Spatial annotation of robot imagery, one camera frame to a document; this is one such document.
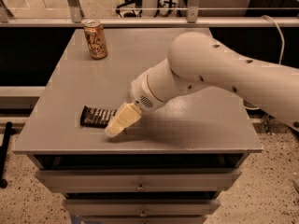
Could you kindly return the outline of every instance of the terrazzo floor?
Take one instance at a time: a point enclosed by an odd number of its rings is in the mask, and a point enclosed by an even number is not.
[[[1,118],[0,131],[8,120],[19,128],[26,118]],[[299,224],[299,193],[292,183],[299,183],[298,133],[276,120],[271,121],[272,135],[261,124],[254,126],[263,152],[246,159],[242,175],[221,193],[221,207],[205,224]],[[62,207],[64,197],[50,193],[35,179],[36,167],[31,161],[11,151],[18,136],[11,136],[7,153],[4,178],[8,186],[0,189],[0,223],[70,224]]]

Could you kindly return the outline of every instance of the black stand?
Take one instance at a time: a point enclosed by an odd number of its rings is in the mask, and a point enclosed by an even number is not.
[[[8,122],[5,132],[4,132],[2,146],[0,146],[0,188],[1,189],[4,189],[7,187],[7,181],[5,179],[3,179],[3,172],[4,172],[4,165],[6,163],[9,138],[14,133],[15,133],[15,130],[12,129],[12,123]]]

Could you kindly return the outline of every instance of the soda can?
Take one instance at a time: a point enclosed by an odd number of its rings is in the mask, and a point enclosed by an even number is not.
[[[84,34],[92,58],[102,59],[108,55],[104,29],[100,21],[86,21],[84,23]]]

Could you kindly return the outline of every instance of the drawer handle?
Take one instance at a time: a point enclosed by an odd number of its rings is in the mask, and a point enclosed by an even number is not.
[[[136,191],[138,191],[138,192],[143,192],[143,191],[145,191],[146,190],[146,188],[144,188],[143,186],[142,186],[142,183],[139,183],[139,186],[136,188]]]
[[[146,214],[145,210],[142,210],[142,212],[139,214],[140,217],[147,217],[148,214]]]

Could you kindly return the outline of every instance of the white robotic arm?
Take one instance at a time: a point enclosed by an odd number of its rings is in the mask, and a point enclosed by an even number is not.
[[[237,94],[299,132],[299,69],[254,60],[209,35],[186,33],[173,41],[166,60],[132,82],[133,102],[119,109],[106,134],[117,135],[142,111],[153,111],[174,97],[208,86]]]

